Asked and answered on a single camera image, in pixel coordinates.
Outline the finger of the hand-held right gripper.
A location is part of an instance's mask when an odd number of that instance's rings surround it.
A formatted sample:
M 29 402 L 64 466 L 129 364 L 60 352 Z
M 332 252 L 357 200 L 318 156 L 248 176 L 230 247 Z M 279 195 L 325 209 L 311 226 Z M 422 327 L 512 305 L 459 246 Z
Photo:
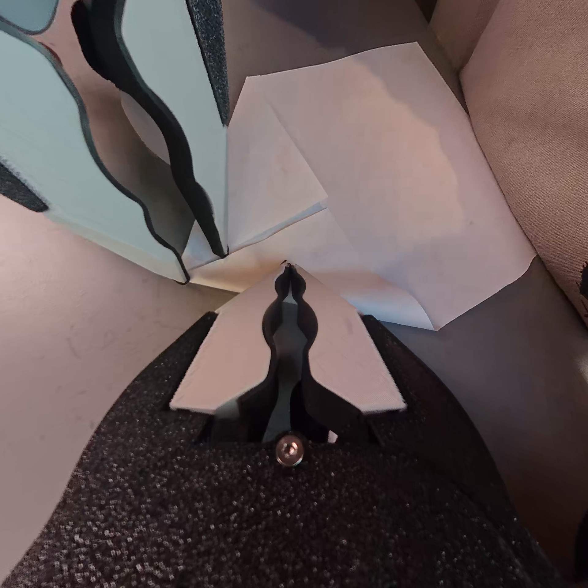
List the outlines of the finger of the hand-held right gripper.
M 229 83 L 221 1 L 75 1 L 91 68 L 139 107 L 211 254 L 229 251 Z
M 54 222 L 155 274 L 189 282 L 177 248 L 99 157 L 84 102 L 61 64 L 4 20 L 1 161 Z

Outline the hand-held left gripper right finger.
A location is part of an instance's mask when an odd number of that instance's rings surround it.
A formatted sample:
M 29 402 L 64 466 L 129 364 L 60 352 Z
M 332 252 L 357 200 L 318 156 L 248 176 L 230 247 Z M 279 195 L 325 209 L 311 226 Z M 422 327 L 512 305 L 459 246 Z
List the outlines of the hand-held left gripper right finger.
M 301 266 L 289 271 L 306 338 L 292 423 L 313 442 L 370 442 L 368 417 L 406 402 L 357 309 Z

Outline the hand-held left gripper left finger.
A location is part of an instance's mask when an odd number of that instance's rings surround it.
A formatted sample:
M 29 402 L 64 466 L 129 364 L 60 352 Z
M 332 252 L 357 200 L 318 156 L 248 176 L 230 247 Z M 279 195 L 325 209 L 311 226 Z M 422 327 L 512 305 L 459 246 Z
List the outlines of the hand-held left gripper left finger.
M 278 397 L 275 333 L 289 289 L 283 263 L 216 311 L 169 404 L 212 417 L 210 440 L 263 439 Z

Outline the white paper sheet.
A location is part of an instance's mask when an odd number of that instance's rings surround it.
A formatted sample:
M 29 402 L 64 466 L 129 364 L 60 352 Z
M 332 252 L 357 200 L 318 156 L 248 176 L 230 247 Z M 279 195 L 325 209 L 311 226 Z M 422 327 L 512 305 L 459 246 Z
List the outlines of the white paper sheet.
M 470 119 L 417 43 L 247 77 L 228 129 L 229 255 L 193 283 L 241 292 L 297 264 L 358 310 L 439 330 L 536 253 Z

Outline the grey desk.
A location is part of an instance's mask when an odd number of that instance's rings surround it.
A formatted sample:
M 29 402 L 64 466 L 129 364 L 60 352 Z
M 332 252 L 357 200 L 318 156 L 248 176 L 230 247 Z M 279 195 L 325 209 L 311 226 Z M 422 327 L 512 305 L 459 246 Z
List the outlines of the grey desk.
M 249 75 L 411 41 L 458 95 L 431 4 L 223 1 L 231 107 Z M 2 581 L 118 396 L 230 297 L 155 275 L 1 196 Z M 587 511 L 587 329 L 544 264 L 438 332 L 384 325 L 466 409 L 524 525 L 571 578 Z

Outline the beige printed hoodie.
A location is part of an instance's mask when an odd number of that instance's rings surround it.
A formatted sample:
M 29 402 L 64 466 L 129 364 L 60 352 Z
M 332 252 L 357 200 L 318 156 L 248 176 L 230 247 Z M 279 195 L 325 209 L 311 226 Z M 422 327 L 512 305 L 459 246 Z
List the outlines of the beige printed hoodie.
M 478 143 L 587 323 L 587 1 L 437 1 Z

